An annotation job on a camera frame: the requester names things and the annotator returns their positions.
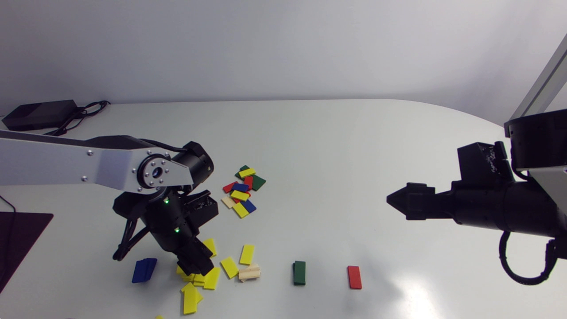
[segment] black cable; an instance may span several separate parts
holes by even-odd
[[[141,140],[141,141],[144,141],[144,142],[146,142],[146,143],[153,144],[153,145],[155,145],[155,146],[157,146],[157,147],[170,150],[170,151],[172,151],[172,152],[178,152],[178,153],[187,152],[187,150],[184,149],[184,148],[177,148],[177,147],[175,147],[175,146],[167,145],[167,144],[162,143],[162,142],[158,142],[158,141],[154,141],[154,140],[148,140],[148,139],[146,139],[146,138],[141,138],[140,140]]]
[[[515,274],[508,265],[508,261],[506,260],[506,244],[508,242],[508,238],[510,238],[510,232],[504,232],[502,234],[502,237],[500,237],[500,245],[498,246],[500,262],[502,264],[502,268],[504,268],[504,271],[506,271],[508,276],[510,276],[510,278],[512,278],[515,282],[528,286],[537,285],[546,281],[549,278],[553,267],[555,267],[555,263],[557,262],[557,255],[555,254],[555,240],[550,240],[545,247],[544,270],[537,277],[527,278]]]
[[[12,220],[10,221],[10,227],[8,228],[7,231],[8,235],[6,237],[6,252],[4,253],[4,266],[2,267],[2,275],[0,275],[0,281],[2,281],[4,275],[6,274],[6,270],[8,268],[8,252],[10,249],[10,239],[12,237],[12,230],[14,229],[14,221],[16,220],[17,210],[14,207],[14,205],[8,202],[4,197],[0,196],[0,199],[2,199],[6,204],[10,205],[10,207],[12,207],[12,209],[14,210],[12,214]]]
[[[146,234],[150,232],[150,229],[148,227],[144,227],[134,237],[132,237],[134,231],[136,230],[136,223],[137,220],[126,221],[126,227],[124,228],[122,241],[118,245],[118,249],[116,250],[114,255],[112,255],[112,259],[116,261],[121,261],[122,259],[124,259],[124,257],[126,257],[127,253],[130,251],[130,249],[132,249],[132,247],[134,247],[134,245],[137,244],[138,241],[142,239],[142,237],[144,237]]]
[[[514,172],[514,174],[515,174],[517,177],[520,177],[520,178],[523,179],[524,181],[527,181],[527,180],[530,179],[529,176],[522,174],[520,171],[518,171],[518,170],[516,169],[516,164],[515,164],[515,162],[514,162],[514,157],[513,157],[513,156],[512,156],[512,163],[510,164],[510,166],[512,167],[512,172]]]
[[[111,104],[109,101],[107,100],[101,100],[98,102],[92,102],[87,104],[87,106],[84,107],[79,107],[77,108],[77,112],[75,112],[74,114],[72,114],[64,123],[63,125],[61,125],[60,127],[58,127],[57,129],[47,132],[44,135],[50,135],[50,136],[61,136],[65,133],[67,133],[67,131],[70,131],[74,128],[76,128],[77,126],[80,125],[80,123],[86,118],[86,117],[91,117],[91,116],[95,116],[97,115],[100,111],[102,111],[107,105]],[[99,105],[100,107],[96,110],[96,111],[92,111],[92,112],[88,112],[87,109],[95,106],[95,105]],[[78,120],[80,119],[79,123],[77,123],[75,126],[71,127],[71,128],[67,128],[67,126],[69,124],[71,124],[71,122],[73,120]]]

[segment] pile of blocks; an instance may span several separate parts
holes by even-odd
[[[258,191],[266,183],[266,180],[256,175],[256,170],[246,165],[242,166],[235,176],[240,178],[243,183],[236,181],[224,186],[222,190],[227,194],[230,193],[230,195],[225,196],[222,202],[229,209],[234,209],[242,219],[256,210],[256,206],[249,200],[251,196],[249,191]]]
[[[204,241],[203,244],[213,253],[211,257],[215,257],[217,255],[217,247],[215,246],[212,238]],[[181,279],[184,282],[189,282],[181,289],[181,292],[183,293],[183,314],[195,313],[197,312],[197,304],[203,300],[203,296],[199,293],[197,287],[209,290],[217,289],[221,269],[219,267],[214,267],[205,276],[201,274],[187,275],[178,265],[176,272],[181,276]]]
[[[253,245],[244,245],[242,247],[242,253],[240,254],[240,263],[247,265],[248,267],[244,269],[238,269],[232,257],[227,257],[221,261],[222,268],[225,270],[226,275],[229,279],[232,279],[238,275],[238,279],[241,282],[245,282],[248,279],[256,279],[260,277],[260,267],[258,264],[252,263],[252,257],[254,256]]]

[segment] power cord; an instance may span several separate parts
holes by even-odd
[[[4,265],[2,266],[2,274],[0,275],[0,281],[1,281],[4,278],[4,275],[6,274],[6,270],[8,268],[8,252],[10,249],[10,239],[12,237],[12,230],[14,229],[14,221],[16,220],[17,211],[14,205],[8,202],[4,197],[0,196],[0,199],[2,199],[6,204],[12,207],[12,210],[14,211],[14,213],[12,214],[12,220],[10,221],[10,226],[7,231],[8,235],[6,237],[6,252],[4,253],[4,261],[3,261]]]
[[[65,133],[67,133],[67,131],[70,131],[70,130],[76,128],[77,126],[79,126],[85,118],[97,115],[100,111],[102,111],[109,104],[112,104],[112,103],[110,103],[107,100],[102,100],[102,101],[98,101],[98,102],[89,103],[87,106],[84,106],[84,107],[79,107],[79,108],[77,108],[77,112],[75,112],[73,115],[71,115],[65,121],[65,123],[63,123],[63,125],[61,125],[59,128],[57,128],[53,131],[47,132],[44,135],[61,136]],[[92,112],[88,111],[89,108],[96,106],[96,105],[100,106],[97,110],[92,111]],[[81,119],[81,120],[75,126],[67,128],[67,126],[69,124],[71,124],[71,122],[73,120],[78,120],[78,119]]]
[[[510,232],[504,232],[502,234],[502,237],[500,237],[500,245],[498,246],[498,252],[500,254],[500,262],[502,263],[502,268],[504,268],[504,271],[506,271],[508,276],[510,276],[510,278],[512,278],[515,282],[528,286],[537,285],[546,281],[549,278],[551,271],[555,267],[555,263],[557,262],[557,255],[555,253],[555,240],[550,240],[545,248],[544,270],[541,272],[539,276],[528,278],[528,277],[519,276],[515,274],[512,271],[512,269],[510,269],[510,266],[508,265],[508,261],[506,260],[506,245],[508,242],[508,238],[510,238]]]

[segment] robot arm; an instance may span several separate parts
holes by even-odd
[[[408,183],[386,201],[407,220],[451,218],[459,225],[500,229],[500,259],[506,273],[522,284],[546,280],[557,258],[567,259],[567,110],[511,120],[511,166],[502,142],[458,149],[460,181],[435,194],[434,187]],[[523,181],[514,180],[513,173]],[[536,278],[514,274],[506,262],[510,232],[553,237],[546,267]]]
[[[130,136],[86,141],[0,131],[0,185],[95,183],[125,191],[113,209],[127,219],[115,260],[147,233],[178,257],[185,273],[206,274],[212,253],[198,228],[218,214],[209,191],[190,195],[214,170],[195,142],[183,148]],[[178,154],[171,157],[170,152]],[[137,220],[146,225],[134,236]]]

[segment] stack of blocks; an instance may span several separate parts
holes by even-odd
[[[266,180],[256,175],[256,170],[244,165],[236,174],[244,183],[233,182],[222,189],[225,193],[230,193],[222,199],[222,202],[229,209],[234,209],[236,214],[242,219],[256,210],[256,206],[249,200],[251,194],[249,190],[258,191]]]
[[[136,261],[132,283],[143,283],[150,280],[157,262],[158,260],[155,258],[145,258],[141,261]]]
[[[214,244],[214,240],[208,239],[203,242],[203,244],[213,253],[211,257],[217,255],[217,247]],[[189,282],[181,292],[183,293],[183,313],[190,314],[197,312],[197,304],[203,299],[203,296],[199,293],[197,287],[203,287],[203,289],[215,290],[217,289],[218,278],[221,274],[221,269],[219,267],[214,267],[206,275],[201,274],[189,274],[187,275],[179,265],[176,270],[184,282]]]
[[[239,270],[236,266],[232,257],[227,257],[221,261],[221,265],[226,272],[226,275],[229,279],[232,279],[238,275],[238,279],[241,282],[245,282],[248,279],[256,279],[260,277],[260,267],[252,263],[252,257],[254,256],[254,249],[253,245],[244,245],[242,247],[242,253],[240,255],[240,263],[243,265],[248,265],[248,267]]]

